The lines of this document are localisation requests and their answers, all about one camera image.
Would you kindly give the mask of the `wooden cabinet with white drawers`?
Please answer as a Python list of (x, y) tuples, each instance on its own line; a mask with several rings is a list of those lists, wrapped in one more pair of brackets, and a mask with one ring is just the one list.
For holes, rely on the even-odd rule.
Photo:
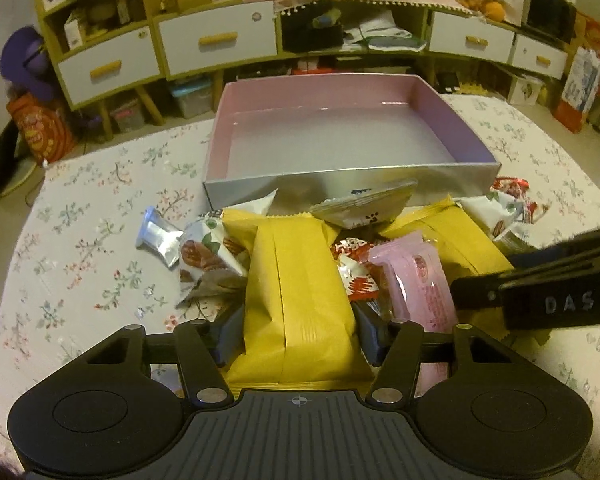
[(560, 78), (567, 44), (521, 26), (524, 0), (503, 23), (455, 0), (34, 0), (50, 62), (73, 110), (146, 84), (222, 75), (232, 67), (378, 50), (368, 18), (390, 12), (410, 36), (395, 56), (452, 55)]

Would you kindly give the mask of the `red paper bag at right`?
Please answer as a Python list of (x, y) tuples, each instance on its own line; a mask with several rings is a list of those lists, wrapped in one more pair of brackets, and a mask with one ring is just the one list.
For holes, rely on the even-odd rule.
[(578, 47), (553, 116), (572, 133), (582, 130), (600, 88), (600, 56)]

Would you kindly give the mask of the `white brown triangular snack pack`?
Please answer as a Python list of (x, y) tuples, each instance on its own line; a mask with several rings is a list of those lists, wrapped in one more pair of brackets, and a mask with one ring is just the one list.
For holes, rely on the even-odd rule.
[(534, 249), (526, 240), (521, 200), (501, 191), (490, 191), (455, 201), (504, 255), (528, 254)]

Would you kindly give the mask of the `red and white candy bag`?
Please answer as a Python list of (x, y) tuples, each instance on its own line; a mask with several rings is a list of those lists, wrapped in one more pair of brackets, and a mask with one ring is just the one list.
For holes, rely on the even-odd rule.
[(378, 297), (379, 287), (368, 262), (368, 253), (373, 247), (366, 240), (348, 236), (330, 248), (350, 301), (367, 301)]

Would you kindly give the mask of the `pink and silver cardboard box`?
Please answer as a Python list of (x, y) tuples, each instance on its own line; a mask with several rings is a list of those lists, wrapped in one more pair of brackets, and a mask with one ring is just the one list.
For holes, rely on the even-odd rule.
[(403, 181), (413, 206), (479, 196), (500, 169), (419, 76), (341, 73), (228, 84), (202, 182), (214, 209), (275, 193), (275, 210), (300, 212)]

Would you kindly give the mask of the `orange red gift bag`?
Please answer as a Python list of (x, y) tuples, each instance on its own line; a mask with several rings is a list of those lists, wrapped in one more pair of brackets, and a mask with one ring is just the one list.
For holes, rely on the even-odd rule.
[(27, 92), (11, 99), (6, 110), (39, 165), (58, 162), (76, 146), (70, 110), (64, 100), (41, 101)]

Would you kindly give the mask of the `large yellow snack pack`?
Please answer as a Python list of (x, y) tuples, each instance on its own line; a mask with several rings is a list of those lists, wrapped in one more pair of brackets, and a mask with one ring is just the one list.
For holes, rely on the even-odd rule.
[(245, 350), (224, 372), (234, 390), (365, 388), (373, 378), (330, 246), (336, 229), (310, 214), (227, 210), (250, 255)]

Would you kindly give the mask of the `white long snack packet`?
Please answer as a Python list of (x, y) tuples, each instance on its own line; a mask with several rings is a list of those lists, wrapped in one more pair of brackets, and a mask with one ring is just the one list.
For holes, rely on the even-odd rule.
[(313, 217), (352, 230), (393, 221), (416, 191), (417, 182), (393, 182), (361, 193), (324, 200), (310, 208)]

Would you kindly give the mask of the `gold foil snack bar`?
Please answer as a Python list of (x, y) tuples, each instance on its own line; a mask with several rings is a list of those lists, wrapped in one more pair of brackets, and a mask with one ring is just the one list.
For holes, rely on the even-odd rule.
[(194, 299), (238, 294), (247, 285), (246, 278), (223, 269), (204, 272), (199, 278), (193, 278), (186, 271), (182, 271), (181, 276), (187, 276), (187, 280), (181, 282), (181, 293), (176, 300), (178, 308)]

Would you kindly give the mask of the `purple plush toy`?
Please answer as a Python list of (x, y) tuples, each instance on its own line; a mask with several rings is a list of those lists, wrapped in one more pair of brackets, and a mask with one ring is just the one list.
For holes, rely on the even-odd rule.
[(50, 83), (49, 70), (50, 58), (38, 31), (29, 25), (13, 32), (1, 54), (2, 77), (16, 88), (31, 92), (39, 100), (50, 101), (55, 90)]

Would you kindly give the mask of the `white pecan kernel bag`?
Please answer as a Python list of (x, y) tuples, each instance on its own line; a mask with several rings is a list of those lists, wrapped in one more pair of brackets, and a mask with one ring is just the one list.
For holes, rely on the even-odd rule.
[(247, 249), (227, 233), (222, 210), (202, 214), (180, 239), (178, 272), (182, 285), (193, 285), (204, 278), (217, 283), (219, 273), (246, 278), (248, 260)]

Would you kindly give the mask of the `small silver foil packet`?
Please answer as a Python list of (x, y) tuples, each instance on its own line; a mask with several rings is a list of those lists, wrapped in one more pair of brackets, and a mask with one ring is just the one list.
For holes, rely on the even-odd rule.
[(135, 247), (148, 248), (161, 258), (169, 268), (173, 268), (180, 260), (180, 238), (183, 231), (163, 218), (155, 207), (148, 207), (140, 224)]

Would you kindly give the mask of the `pink snack packet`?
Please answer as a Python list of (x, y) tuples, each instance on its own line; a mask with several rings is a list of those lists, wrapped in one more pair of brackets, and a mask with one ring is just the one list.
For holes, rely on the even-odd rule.
[(427, 332), (451, 333), (457, 315), (437, 248), (414, 231), (373, 247), (368, 262), (384, 276), (395, 323), (414, 322)]

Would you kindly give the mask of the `black microwave oven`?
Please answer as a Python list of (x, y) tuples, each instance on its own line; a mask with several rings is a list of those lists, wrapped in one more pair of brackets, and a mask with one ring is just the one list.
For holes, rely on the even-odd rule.
[(567, 0), (524, 0), (521, 26), (570, 44), (576, 17), (576, 7)]

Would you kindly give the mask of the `floral tablecloth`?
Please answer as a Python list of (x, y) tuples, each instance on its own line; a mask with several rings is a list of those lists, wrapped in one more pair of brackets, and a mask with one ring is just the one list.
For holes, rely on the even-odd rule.
[[(449, 103), (504, 176), (547, 206), (529, 231), (545, 245), (600, 226), (600, 133), (566, 130), (540, 106), (485, 96)], [(19, 463), (6, 432), (15, 400), (120, 327), (151, 333), (211, 314), (176, 308), (178, 277), (135, 245), (144, 211), (184, 226), (207, 208), (202, 189), (210, 119), (171, 122), (79, 150), (0, 200), (0, 462)]]

